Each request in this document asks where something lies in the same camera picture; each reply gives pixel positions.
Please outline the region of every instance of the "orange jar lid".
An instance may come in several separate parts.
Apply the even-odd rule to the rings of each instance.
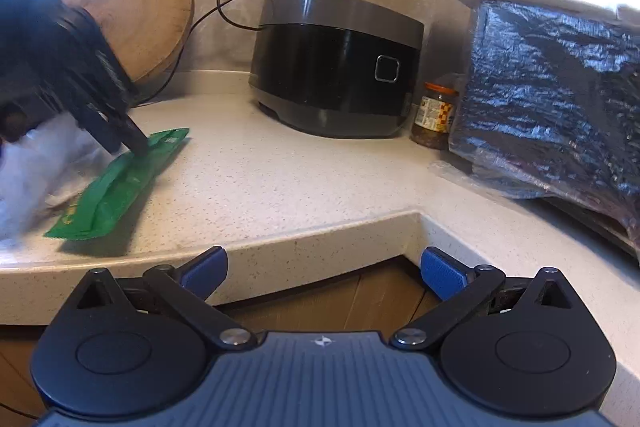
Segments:
[[[425,82],[424,87],[426,87],[427,89],[433,89],[434,91],[440,92],[442,94],[450,94],[453,96],[459,95],[459,92],[457,92],[455,89],[439,86],[438,84],[430,84],[429,82]]]

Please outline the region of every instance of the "glass jar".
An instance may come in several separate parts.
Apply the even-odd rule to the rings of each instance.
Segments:
[[[411,128],[411,139],[425,147],[447,150],[449,131],[458,104],[458,92],[428,82],[424,87],[426,91]]]

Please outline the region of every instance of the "white plastic bag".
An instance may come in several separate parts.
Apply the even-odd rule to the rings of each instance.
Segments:
[[[80,193],[111,156],[69,114],[4,143],[0,158],[0,247],[17,246],[36,216]]]

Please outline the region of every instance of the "silver screw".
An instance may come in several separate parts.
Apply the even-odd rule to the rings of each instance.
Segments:
[[[251,333],[242,328],[229,328],[220,333],[220,340],[230,346],[241,346],[251,339]]]
[[[417,346],[427,339],[427,334],[418,328],[403,328],[396,333],[396,341],[405,346]]]

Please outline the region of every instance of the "ribbed blue-gray surface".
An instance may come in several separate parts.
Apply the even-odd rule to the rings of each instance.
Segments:
[[[88,423],[52,413],[45,427]],[[195,393],[118,427],[605,427],[594,412],[551,422],[492,415],[442,383],[430,360],[386,347],[376,333],[269,333],[223,355]]]

